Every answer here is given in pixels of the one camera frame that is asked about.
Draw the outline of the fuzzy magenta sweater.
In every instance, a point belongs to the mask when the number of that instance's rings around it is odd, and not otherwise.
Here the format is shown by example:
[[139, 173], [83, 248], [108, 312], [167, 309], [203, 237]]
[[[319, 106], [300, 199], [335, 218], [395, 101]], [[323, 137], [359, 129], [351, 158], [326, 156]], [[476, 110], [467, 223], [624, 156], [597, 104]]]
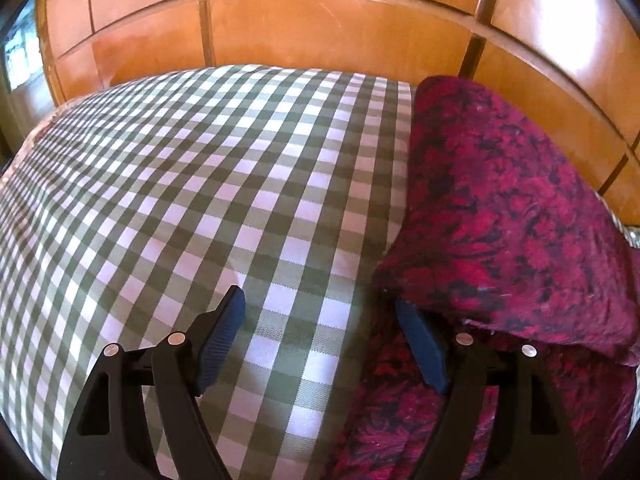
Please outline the fuzzy magenta sweater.
[[[462, 334], [492, 350], [535, 348], [582, 476], [638, 477], [638, 249], [541, 128], [495, 91], [450, 76], [416, 88], [405, 218], [371, 288], [367, 356], [326, 478], [411, 476], [446, 408]], [[398, 299], [442, 348], [445, 393], [423, 381]]]

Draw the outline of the green white checkered bedsheet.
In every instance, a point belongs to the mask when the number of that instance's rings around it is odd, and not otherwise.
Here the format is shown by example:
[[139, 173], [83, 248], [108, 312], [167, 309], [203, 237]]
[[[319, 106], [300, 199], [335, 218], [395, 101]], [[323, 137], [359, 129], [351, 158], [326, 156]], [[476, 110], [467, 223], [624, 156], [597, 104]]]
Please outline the green white checkered bedsheet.
[[[68, 104], [1, 182], [1, 426], [43, 479], [327, 479], [418, 86], [230, 65]], [[198, 391], [206, 313], [244, 322]], [[532, 346], [465, 334], [407, 479], [585, 479]]]

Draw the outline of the wooden panelled wardrobe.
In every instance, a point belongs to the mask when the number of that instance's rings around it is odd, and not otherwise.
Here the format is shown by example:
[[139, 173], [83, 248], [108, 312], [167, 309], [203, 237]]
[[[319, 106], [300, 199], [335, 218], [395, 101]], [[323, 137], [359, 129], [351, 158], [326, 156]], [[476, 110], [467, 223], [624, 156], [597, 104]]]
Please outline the wooden panelled wardrobe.
[[59, 103], [229, 64], [475, 80], [639, 221], [639, 36], [616, 0], [36, 0], [36, 13]]

